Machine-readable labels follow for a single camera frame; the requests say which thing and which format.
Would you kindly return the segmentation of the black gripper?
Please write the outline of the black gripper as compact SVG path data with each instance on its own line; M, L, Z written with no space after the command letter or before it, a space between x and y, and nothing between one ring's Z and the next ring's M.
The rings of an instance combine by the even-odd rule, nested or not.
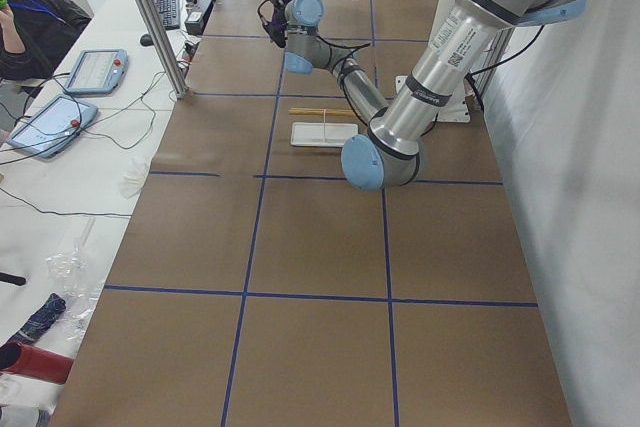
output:
M270 3L273 6L271 19L267 19L261 11L262 6L266 3ZM263 30L277 46L286 45L287 20L285 10L287 3L288 0L264 0L257 7L257 15Z

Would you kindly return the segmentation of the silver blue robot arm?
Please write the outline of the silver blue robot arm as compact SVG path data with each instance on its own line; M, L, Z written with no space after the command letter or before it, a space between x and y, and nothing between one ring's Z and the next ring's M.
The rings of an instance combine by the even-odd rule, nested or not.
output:
M425 165L422 138L428 126L499 31L564 22L586 7L586 0L454 0L396 97L386 100L355 60L353 48L319 35L321 0L269 2L274 12L262 25L284 49L286 69L331 73L367 127L341 151L347 181L362 190L402 186L418 176Z

